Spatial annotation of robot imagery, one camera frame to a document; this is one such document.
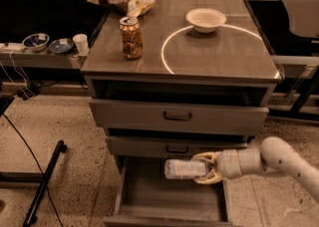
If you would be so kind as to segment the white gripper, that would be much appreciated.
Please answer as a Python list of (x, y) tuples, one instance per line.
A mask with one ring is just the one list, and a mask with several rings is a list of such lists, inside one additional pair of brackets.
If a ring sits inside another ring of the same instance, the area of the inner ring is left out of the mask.
[(240, 164), (238, 153), (235, 149), (228, 149), (222, 152), (209, 151), (196, 154), (192, 157), (192, 160), (200, 160), (208, 162), (209, 164), (216, 165), (217, 170), (211, 171), (204, 177), (196, 178), (194, 181), (202, 185), (210, 185), (222, 180), (224, 178), (233, 179), (240, 176)]

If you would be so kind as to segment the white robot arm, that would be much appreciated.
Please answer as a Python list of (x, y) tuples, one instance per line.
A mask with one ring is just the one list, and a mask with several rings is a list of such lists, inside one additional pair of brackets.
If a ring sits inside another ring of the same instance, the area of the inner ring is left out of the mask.
[(211, 166), (211, 171), (196, 180), (198, 184), (213, 184), (223, 178), (244, 175), (294, 178), (316, 201), (319, 201), (319, 170), (306, 161), (288, 142), (276, 136), (262, 140), (260, 148), (225, 149), (195, 155)]

